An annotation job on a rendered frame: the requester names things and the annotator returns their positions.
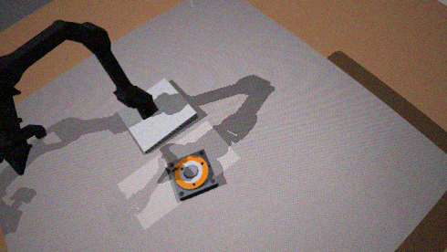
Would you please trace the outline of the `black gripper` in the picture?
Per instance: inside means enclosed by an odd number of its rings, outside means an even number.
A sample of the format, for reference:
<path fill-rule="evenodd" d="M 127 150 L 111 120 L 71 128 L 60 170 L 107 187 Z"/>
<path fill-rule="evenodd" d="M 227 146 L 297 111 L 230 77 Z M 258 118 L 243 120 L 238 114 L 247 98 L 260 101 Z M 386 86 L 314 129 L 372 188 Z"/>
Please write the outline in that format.
<path fill-rule="evenodd" d="M 45 137 L 46 129 L 42 125 L 28 124 L 20 129 L 22 118 L 12 117 L 0 121 L 0 163 L 5 159 L 17 174 L 23 175 L 28 153 L 32 144 L 27 140 L 34 135 L 39 140 Z"/>

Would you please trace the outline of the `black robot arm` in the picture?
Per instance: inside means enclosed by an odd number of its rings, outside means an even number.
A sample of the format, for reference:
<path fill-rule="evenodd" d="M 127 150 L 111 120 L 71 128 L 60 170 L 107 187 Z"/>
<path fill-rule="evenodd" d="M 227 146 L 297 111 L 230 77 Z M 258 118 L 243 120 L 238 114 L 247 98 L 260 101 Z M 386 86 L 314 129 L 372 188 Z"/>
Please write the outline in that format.
<path fill-rule="evenodd" d="M 143 120 L 159 110 L 152 95 L 130 83 L 110 51 L 111 42 L 105 29 L 89 22 L 80 24 L 58 19 L 17 50 L 0 57 L 0 121 L 16 116 L 13 96 L 22 92 L 14 86 L 26 69 L 65 40 L 79 42 L 93 52 L 115 83 L 117 90 L 113 93 L 117 100 L 137 108 Z"/>

